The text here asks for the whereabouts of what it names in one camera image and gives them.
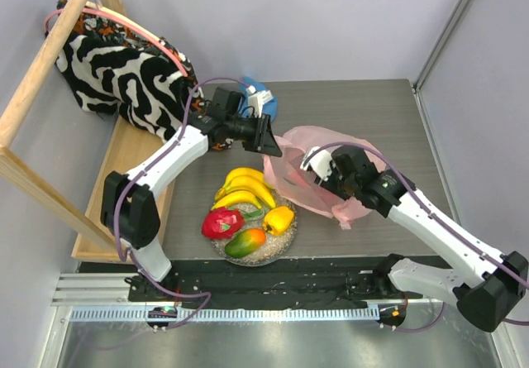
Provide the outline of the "yellow fake banana bunch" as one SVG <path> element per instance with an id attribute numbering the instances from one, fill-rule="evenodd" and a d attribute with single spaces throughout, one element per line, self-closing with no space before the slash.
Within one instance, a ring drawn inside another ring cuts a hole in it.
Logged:
<path id="1" fill-rule="evenodd" d="M 275 208 L 276 202 L 271 192 L 272 189 L 273 187 L 265 182 L 263 172 L 250 167 L 238 167 L 227 174 L 214 200 L 217 202 L 232 192 L 248 191 L 265 203 L 268 208 Z"/>

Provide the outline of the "green orange fake mango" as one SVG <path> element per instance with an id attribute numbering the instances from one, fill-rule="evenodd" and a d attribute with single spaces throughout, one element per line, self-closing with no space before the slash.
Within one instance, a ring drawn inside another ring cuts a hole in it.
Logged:
<path id="1" fill-rule="evenodd" d="M 266 242 L 266 233 L 259 228 L 248 228 L 238 232 L 236 236 L 225 245 L 225 253 L 232 258 L 243 258 L 257 251 Z"/>

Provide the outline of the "yellow fake bell pepper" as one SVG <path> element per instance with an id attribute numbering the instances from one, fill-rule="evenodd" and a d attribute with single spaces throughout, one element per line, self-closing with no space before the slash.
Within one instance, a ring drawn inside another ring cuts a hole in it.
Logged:
<path id="1" fill-rule="evenodd" d="M 294 211 L 288 206 L 271 209 L 263 218 L 262 228 L 265 232 L 279 237 L 283 235 L 294 220 Z"/>

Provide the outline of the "single yellow fake banana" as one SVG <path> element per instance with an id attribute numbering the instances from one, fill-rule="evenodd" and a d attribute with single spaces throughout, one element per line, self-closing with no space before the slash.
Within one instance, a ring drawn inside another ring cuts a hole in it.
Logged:
<path id="1" fill-rule="evenodd" d="M 247 190 L 237 190 L 235 192 L 231 192 L 225 195 L 224 197 L 216 201 L 212 205 L 211 210 L 222 207 L 228 208 L 230 206 L 237 205 L 240 203 L 251 204 L 258 210 L 262 209 L 262 204 L 252 192 Z"/>

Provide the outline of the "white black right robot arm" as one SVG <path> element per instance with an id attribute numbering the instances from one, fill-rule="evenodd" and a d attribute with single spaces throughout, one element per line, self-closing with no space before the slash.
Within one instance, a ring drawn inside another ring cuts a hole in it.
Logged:
<path id="1" fill-rule="evenodd" d="M 301 166 L 316 175 L 319 186 L 404 227 L 448 264 L 440 269 L 392 254 L 373 278 L 377 294 L 390 298 L 403 291 L 439 299 L 484 332 L 509 322 L 528 289 L 526 257 L 505 254 L 466 231 L 374 148 L 332 142 L 312 148 Z"/>

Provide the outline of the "red fake dragon fruit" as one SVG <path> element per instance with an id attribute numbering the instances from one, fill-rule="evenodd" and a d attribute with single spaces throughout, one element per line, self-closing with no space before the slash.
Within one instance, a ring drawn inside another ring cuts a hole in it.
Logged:
<path id="1" fill-rule="evenodd" d="M 248 222 L 261 218 L 263 212 L 262 209 L 245 212 L 237 208 L 215 208 L 204 218 L 201 233 L 210 240 L 231 239 Z"/>

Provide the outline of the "pink plastic bag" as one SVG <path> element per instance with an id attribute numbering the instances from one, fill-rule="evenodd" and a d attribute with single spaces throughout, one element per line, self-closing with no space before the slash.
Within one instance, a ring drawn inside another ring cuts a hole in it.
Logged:
<path id="1" fill-rule="evenodd" d="M 364 139 L 348 136 L 317 126 L 300 126 L 274 138 L 282 151 L 280 157 L 265 155 L 264 180 L 275 191 L 301 208 L 328 218 L 335 218 L 342 229 L 349 230 L 353 222 L 371 213 L 355 198 L 344 200 L 320 187 L 316 175 L 300 168 L 313 147 L 333 142 L 354 142 L 371 148 Z"/>

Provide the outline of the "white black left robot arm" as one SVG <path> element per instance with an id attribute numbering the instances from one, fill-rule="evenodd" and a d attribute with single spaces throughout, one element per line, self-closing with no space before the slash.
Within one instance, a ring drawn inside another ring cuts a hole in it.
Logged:
<path id="1" fill-rule="evenodd" d="M 176 290 L 169 258 L 158 238 L 157 198 L 174 179 L 215 145 L 241 141 L 246 151 L 280 157 L 282 152 L 264 111 L 273 100 L 269 90 L 249 86 L 244 92 L 216 88 L 205 110 L 184 117 L 175 135 L 151 157 L 125 174 L 111 172 L 105 179 L 100 220 L 118 245 L 131 249 L 145 276 L 148 292 L 159 301 Z"/>

